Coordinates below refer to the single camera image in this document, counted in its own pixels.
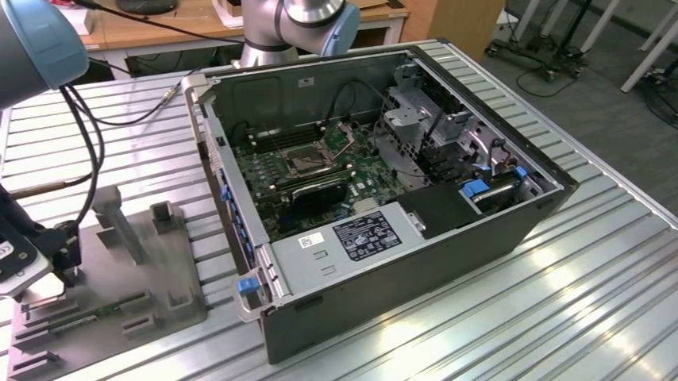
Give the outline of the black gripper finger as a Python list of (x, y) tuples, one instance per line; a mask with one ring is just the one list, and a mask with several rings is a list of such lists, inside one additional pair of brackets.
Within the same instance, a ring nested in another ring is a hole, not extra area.
[(75, 286), (75, 277), (67, 271), (82, 264), (81, 247), (65, 247), (53, 255), (54, 274), (66, 287)]

